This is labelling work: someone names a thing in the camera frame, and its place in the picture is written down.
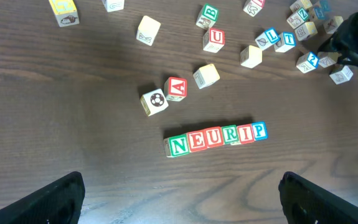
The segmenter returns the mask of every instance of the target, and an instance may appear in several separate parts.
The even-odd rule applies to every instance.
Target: toy block
[[[220,79],[214,64],[209,64],[200,67],[194,74],[193,77],[198,85],[199,89],[208,87]]]
[[[268,138],[266,124],[263,121],[252,123],[252,131],[255,141],[260,141]]]
[[[329,75],[335,84],[341,84],[349,81],[353,77],[352,70],[347,66],[343,66],[340,69],[337,69]]]
[[[205,51],[217,53],[225,44],[224,31],[209,28],[204,35],[202,44]]]
[[[290,9],[292,12],[296,12],[300,8],[308,9],[311,6],[312,6],[312,4],[311,4],[310,0],[297,0],[290,6]]]
[[[186,134],[164,139],[164,147],[166,157],[170,158],[190,153]]]
[[[164,95],[167,100],[182,101],[187,96],[187,80],[169,77],[165,82]]]
[[[307,40],[317,34],[317,29],[313,22],[305,22],[295,29],[295,34],[298,41]]]
[[[262,61],[262,51],[258,47],[249,45],[240,55],[241,65],[247,68],[254,68]]]
[[[122,10],[125,6],[125,0],[102,0],[107,12]]]
[[[247,0],[243,7],[243,11],[254,17],[261,11],[261,9],[263,9],[264,5],[265,0]]]
[[[207,30],[215,25],[219,17],[219,10],[210,4],[205,4],[199,12],[197,26]]]
[[[208,149],[206,133],[204,130],[187,133],[190,152],[198,152]]]
[[[205,131],[206,143],[208,145],[208,149],[212,147],[224,145],[221,127],[207,128],[204,131]]]
[[[303,73],[308,73],[318,67],[318,62],[318,57],[312,52],[309,52],[298,59],[296,68]]]
[[[261,50],[266,50],[273,44],[277,43],[279,40],[280,38],[278,37],[278,34],[274,28],[270,28],[264,31],[255,39]]]
[[[152,46],[160,26],[160,22],[148,16],[144,16],[137,30],[136,39],[145,43],[146,45]]]
[[[141,97],[140,102],[146,111],[147,116],[161,112],[169,106],[161,89],[144,94]]]
[[[337,52],[318,52],[317,57],[320,59],[318,64],[323,68],[336,64],[339,54]]]
[[[303,8],[298,9],[296,12],[294,12],[292,15],[287,18],[287,22],[290,24],[292,29],[296,29],[300,25],[302,25],[304,22],[306,22],[309,19],[309,14],[304,10]]]
[[[324,30],[327,34],[333,34],[342,23],[342,16],[334,16],[324,23]]]
[[[60,27],[79,24],[78,11],[72,0],[49,0]]]
[[[224,144],[231,144],[239,140],[236,125],[222,127],[222,133]]]
[[[287,52],[296,46],[295,35],[290,32],[283,32],[279,35],[280,41],[274,45],[275,52]]]

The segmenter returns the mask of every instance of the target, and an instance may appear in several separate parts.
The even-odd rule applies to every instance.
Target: soccer ball picture
[[[150,101],[154,106],[162,106],[165,103],[165,98],[161,94],[155,93],[151,96]]]

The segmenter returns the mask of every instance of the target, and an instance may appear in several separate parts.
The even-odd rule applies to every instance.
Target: table surface
[[[288,170],[358,206],[358,71],[337,86],[332,68],[295,67],[329,36],[239,65],[262,30],[292,31],[291,1],[267,0],[252,18],[244,0],[210,0],[227,38],[217,54],[195,26],[205,2],[127,0],[112,13],[75,3],[80,25],[58,28],[47,1],[0,0],[0,208],[75,170],[87,190],[80,223],[285,223]],[[331,4],[345,19],[358,11],[358,0]],[[152,47],[135,39],[144,15],[162,24]],[[221,80],[199,90],[192,73],[208,63]],[[170,76],[188,79],[188,97],[146,117],[139,96]],[[269,139],[165,156],[164,137],[252,121]]]

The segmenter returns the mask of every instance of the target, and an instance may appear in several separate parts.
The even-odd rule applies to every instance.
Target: row of letter blocks
[[[178,157],[223,145],[247,144],[268,138],[263,121],[241,126],[207,128],[164,139],[167,157]]]

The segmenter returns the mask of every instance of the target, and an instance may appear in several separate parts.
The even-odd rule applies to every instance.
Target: dark wood grain
[[[0,208],[77,170],[86,185],[80,223],[285,223],[278,183],[291,170],[358,206],[358,71],[336,86],[329,69],[294,66],[320,34],[285,54],[263,52],[253,70],[239,53],[269,27],[290,31],[291,1],[209,3],[227,44],[202,51],[201,1],[75,1],[78,26],[58,28],[47,1],[0,0]],[[347,18],[358,1],[331,1]],[[148,47],[143,15],[162,23]],[[215,63],[221,80],[199,90],[192,72]],[[189,96],[147,118],[139,95],[170,75]],[[39,82],[66,80],[69,82]],[[265,121],[270,138],[168,159],[163,138],[216,125]]]

